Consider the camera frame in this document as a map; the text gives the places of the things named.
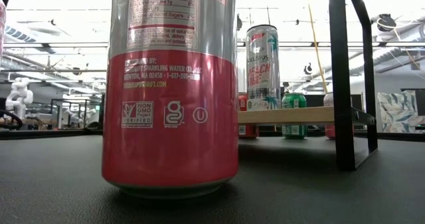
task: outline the red can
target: red can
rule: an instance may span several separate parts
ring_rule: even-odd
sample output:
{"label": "red can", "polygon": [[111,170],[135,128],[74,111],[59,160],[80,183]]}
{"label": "red can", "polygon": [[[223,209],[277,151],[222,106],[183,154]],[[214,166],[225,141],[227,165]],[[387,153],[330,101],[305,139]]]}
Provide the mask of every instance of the red can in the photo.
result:
{"label": "red can", "polygon": [[173,199],[236,175],[234,11],[235,0],[113,0],[104,179]]}
{"label": "red can", "polygon": [[[247,93],[239,93],[239,111],[247,111],[247,101]],[[239,125],[239,138],[257,138],[259,133],[256,125]]]}

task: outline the green can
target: green can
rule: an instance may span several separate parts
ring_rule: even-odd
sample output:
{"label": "green can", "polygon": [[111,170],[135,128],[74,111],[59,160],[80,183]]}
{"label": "green can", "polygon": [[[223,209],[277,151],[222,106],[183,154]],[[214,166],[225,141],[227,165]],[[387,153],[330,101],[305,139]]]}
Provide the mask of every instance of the green can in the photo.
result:
{"label": "green can", "polygon": [[[282,98],[282,108],[306,108],[307,100],[304,94],[285,94]],[[282,135],[285,138],[304,139],[307,135],[307,126],[304,125],[282,125]]]}

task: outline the can lid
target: can lid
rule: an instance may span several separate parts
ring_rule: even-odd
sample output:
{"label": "can lid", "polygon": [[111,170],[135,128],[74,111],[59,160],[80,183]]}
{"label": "can lid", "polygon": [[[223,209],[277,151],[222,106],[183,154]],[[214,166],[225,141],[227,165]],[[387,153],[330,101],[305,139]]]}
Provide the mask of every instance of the can lid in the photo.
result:
{"label": "can lid", "polygon": [[261,27],[261,26],[271,27],[271,28],[274,28],[275,30],[278,30],[274,25],[256,25],[256,26],[253,26],[253,27],[249,28],[246,32],[249,32],[250,30],[252,30],[254,28]]}

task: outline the white robot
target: white robot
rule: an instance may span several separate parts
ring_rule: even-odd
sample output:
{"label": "white robot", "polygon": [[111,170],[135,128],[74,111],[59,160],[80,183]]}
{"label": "white robot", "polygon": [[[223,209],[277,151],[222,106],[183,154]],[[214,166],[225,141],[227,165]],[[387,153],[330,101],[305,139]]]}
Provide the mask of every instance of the white robot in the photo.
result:
{"label": "white robot", "polygon": [[[95,114],[95,113],[96,113],[96,109],[95,108],[93,108],[91,110],[87,110],[87,112],[86,112],[86,123],[88,123],[88,121],[90,120],[90,118],[92,117],[92,115]],[[80,118],[84,118],[84,113],[83,112],[80,113]]]}
{"label": "white robot", "polygon": [[28,90],[29,83],[29,78],[16,78],[6,99],[6,110],[15,113],[20,119],[25,118],[27,105],[33,103],[34,94]]}
{"label": "white robot", "polygon": [[65,110],[65,113],[69,114],[71,117],[71,120],[75,120],[77,123],[82,124],[83,120],[81,118],[78,117],[78,114],[75,114],[73,112],[71,112],[71,110],[69,108],[67,108]]}

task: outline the black table surface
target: black table surface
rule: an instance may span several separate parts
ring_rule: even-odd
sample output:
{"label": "black table surface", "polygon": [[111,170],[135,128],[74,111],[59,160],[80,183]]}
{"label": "black table surface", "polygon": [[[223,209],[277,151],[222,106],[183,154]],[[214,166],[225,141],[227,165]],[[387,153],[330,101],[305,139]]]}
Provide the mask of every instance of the black table surface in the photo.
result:
{"label": "black table surface", "polygon": [[349,173],[325,138],[243,140],[217,192],[146,201],[102,179],[101,136],[0,141],[0,223],[425,223],[425,144],[379,145]]}

